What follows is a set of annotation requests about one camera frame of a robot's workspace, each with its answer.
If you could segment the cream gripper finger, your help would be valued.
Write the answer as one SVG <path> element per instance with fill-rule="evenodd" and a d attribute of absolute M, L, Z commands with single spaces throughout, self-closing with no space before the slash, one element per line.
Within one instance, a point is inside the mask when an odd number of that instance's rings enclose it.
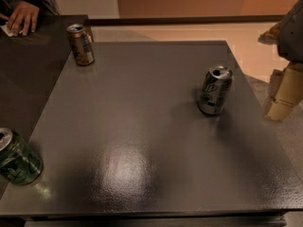
<path fill-rule="evenodd" d="M 282 121 L 302 100 L 303 63 L 291 61 L 283 70 L 273 71 L 263 114 L 271 120 Z"/>

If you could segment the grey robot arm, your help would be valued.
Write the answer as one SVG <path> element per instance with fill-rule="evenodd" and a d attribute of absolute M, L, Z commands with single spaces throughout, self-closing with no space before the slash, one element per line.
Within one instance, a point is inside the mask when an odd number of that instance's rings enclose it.
<path fill-rule="evenodd" d="M 303 100 L 303 0 L 298 0 L 281 22 L 261 34 L 263 44 L 275 44 L 289 64 L 274 70 L 264 104 L 264 116 L 282 121 Z"/>

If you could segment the person's hand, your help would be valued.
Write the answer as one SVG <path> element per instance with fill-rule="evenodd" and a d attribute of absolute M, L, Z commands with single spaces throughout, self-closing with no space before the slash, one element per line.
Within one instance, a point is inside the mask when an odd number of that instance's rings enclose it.
<path fill-rule="evenodd" d="M 22 33 L 26 36 L 29 32 L 36 31 L 38 23 L 38 15 L 40 9 L 26 1 L 21 1 L 15 7 L 13 13 L 9 17 L 7 24 L 8 30 L 18 36 Z"/>

